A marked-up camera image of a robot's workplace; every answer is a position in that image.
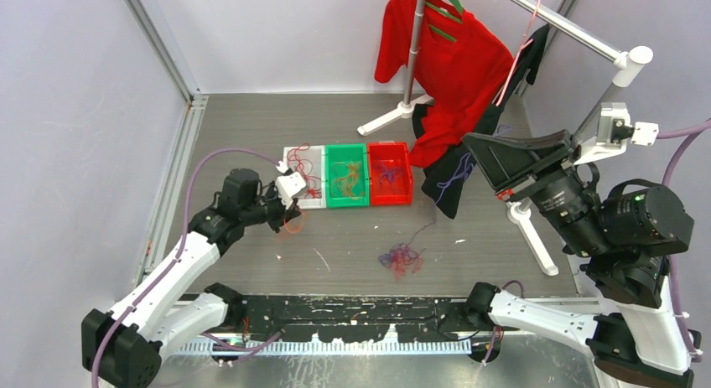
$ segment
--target plastic container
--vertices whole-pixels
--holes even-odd
[[[349,208],[370,204],[368,185],[368,152],[364,143],[326,145],[326,206]],[[349,166],[357,168],[351,172]],[[352,182],[342,180],[355,174]]]
[[[371,175],[371,205],[409,205],[413,202],[413,171],[405,142],[367,144]]]
[[[284,148],[284,162],[290,167],[298,166],[299,161],[289,160],[289,152],[298,147]],[[297,195],[298,207],[302,210],[316,210],[326,207],[326,182],[325,169],[326,161],[325,147],[323,145],[312,145],[308,149],[296,151],[298,158],[304,165],[306,174],[306,184],[311,189]]]

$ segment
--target clothes hanger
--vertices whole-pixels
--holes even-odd
[[[506,82],[504,82],[504,86],[501,87],[501,92],[499,94],[499,99],[496,100],[496,106],[498,107],[501,104],[501,101],[504,99],[504,93],[506,93],[506,89],[509,87],[509,81],[511,81],[511,77],[513,76],[513,71],[516,70],[516,62],[518,61],[518,58],[521,56],[521,52],[523,49],[525,49],[531,42],[532,40],[528,40],[528,32],[531,31],[531,26],[533,25],[533,21],[536,19],[536,15],[538,14],[538,9],[541,7],[541,0],[538,0],[538,3],[536,3],[536,9],[533,10],[533,15],[531,16],[531,20],[528,21],[528,26],[526,27],[526,32],[523,34],[523,39],[521,40],[521,45],[518,47],[518,51],[516,52],[516,57],[513,59],[513,63],[511,64],[511,69],[509,70],[509,75],[506,77]]]
[[[462,8],[462,4],[459,2],[459,0],[447,0],[447,1],[449,1],[449,3],[451,3],[452,6],[454,6],[454,9],[455,9],[459,14],[461,14],[461,13],[464,12],[464,8]],[[449,19],[452,19],[452,20],[455,21],[456,23],[462,23],[462,20],[461,20],[461,19],[459,19],[459,18],[455,17],[454,15],[450,14],[446,9],[437,7],[437,6],[433,5],[432,3],[427,3],[427,2],[425,2],[425,4],[426,4],[428,7],[430,7],[431,9],[434,9],[435,11],[437,11],[439,14],[444,15],[445,17],[447,17],[447,18],[449,18]],[[456,41],[457,41],[457,39],[455,39],[455,38],[453,38],[452,36],[446,34],[445,32],[443,32],[442,30],[440,30],[440,29],[438,29],[438,28],[435,28],[435,27],[432,26],[432,25],[429,25],[429,28],[432,29],[435,33],[437,33],[437,34],[439,34],[440,36],[444,37],[445,39],[449,40],[450,42],[456,42]]]

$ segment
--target metal floor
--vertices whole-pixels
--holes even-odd
[[[536,335],[506,336],[486,368],[464,354],[257,356],[231,368],[207,356],[168,358],[152,386],[181,387],[468,387],[596,388],[592,363]]]
[[[221,147],[250,147],[280,158],[283,147],[303,142],[412,144],[409,120],[369,137],[361,137],[355,130],[390,111],[400,98],[384,94],[210,96],[189,174],[207,153]],[[508,137],[530,136],[522,103],[516,97],[508,103],[501,124],[512,127]],[[210,204],[233,168],[253,168],[265,181],[277,175],[272,165],[250,155],[228,153],[214,158],[198,177],[191,214]],[[479,169],[464,186],[455,220],[436,212],[432,200],[420,191],[422,170],[413,168],[413,174],[412,206],[310,210],[304,230],[297,235],[275,235],[266,225],[247,229],[245,237],[203,273],[190,291],[221,282],[252,294],[466,296],[477,281],[501,285],[518,279],[526,286],[528,297],[575,295],[568,262],[553,228],[534,215],[534,225],[561,271],[556,277],[547,277]],[[179,238],[184,198],[180,202],[171,229],[172,242]],[[393,245],[409,241],[432,219],[436,224],[413,243],[414,250],[423,251],[421,271],[396,282],[377,257]]]

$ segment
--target camera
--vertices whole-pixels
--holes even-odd
[[[601,202],[599,171],[586,163],[592,178],[580,178],[579,147],[567,131],[528,139],[471,133],[462,142],[499,199],[530,199],[565,241],[564,252],[590,258],[581,269],[605,297],[658,302],[665,256],[688,250],[693,231],[693,219],[668,187],[632,179]],[[641,189],[626,193],[628,186]]]

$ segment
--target camera lens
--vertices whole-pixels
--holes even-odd
[[[557,180],[531,196],[541,215],[578,256],[597,256],[612,250],[584,186],[573,173],[562,169],[558,173]]]

